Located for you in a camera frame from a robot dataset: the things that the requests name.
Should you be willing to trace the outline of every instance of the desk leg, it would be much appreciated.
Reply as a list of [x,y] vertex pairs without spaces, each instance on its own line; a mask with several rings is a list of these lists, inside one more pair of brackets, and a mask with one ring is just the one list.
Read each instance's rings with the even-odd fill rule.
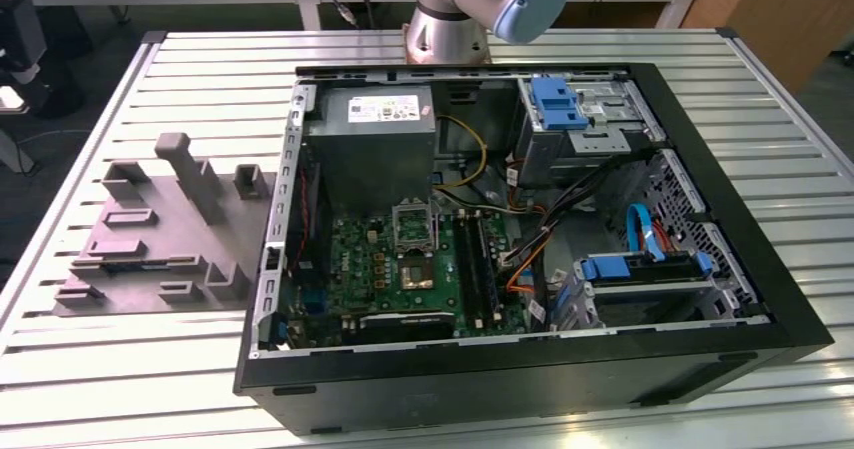
[[302,19],[302,31],[320,31],[320,0],[296,0],[298,15]]
[[116,20],[116,23],[120,26],[124,26],[128,22],[130,22],[130,19],[128,18],[124,10],[118,6],[109,6],[109,12],[112,14],[112,18]]
[[669,0],[657,18],[655,29],[677,29],[693,0]]
[[17,145],[2,129],[0,129],[0,162],[2,162],[16,174],[32,171],[32,159],[22,150],[18,159]]

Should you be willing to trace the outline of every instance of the aluminum profile workbench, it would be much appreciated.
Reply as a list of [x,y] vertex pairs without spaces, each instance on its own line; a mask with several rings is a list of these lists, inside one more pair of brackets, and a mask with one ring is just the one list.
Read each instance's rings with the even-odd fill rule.
[[154,139],[182,131],[217,170],[246,162],[274,170],[294,67],[401,63],[401,38],[146,39],[1,295],[1,448],[850,447],[854,167],[738,39],[704,30],[575,30],[520,47],[492,40],[491,52],[497,63],[657,64],[836,343],[687,406],[304,440],[232,395],[242,311],[60,319],[52,297],[106,199],[96,180],[108,161],[140,159],[148,174],[165,173]]

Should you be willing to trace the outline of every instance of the blue drive bracket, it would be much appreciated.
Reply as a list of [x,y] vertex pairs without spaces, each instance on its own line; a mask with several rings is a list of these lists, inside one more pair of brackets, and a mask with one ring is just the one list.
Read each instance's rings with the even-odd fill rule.
[[531,79],[531,96],[548,131],[584,130],[589,121],[577,112],[577,94],[559,77]]
[[628,264],[623,256],[595,256],[581,261],[584,280],[616,279],[631,276]]

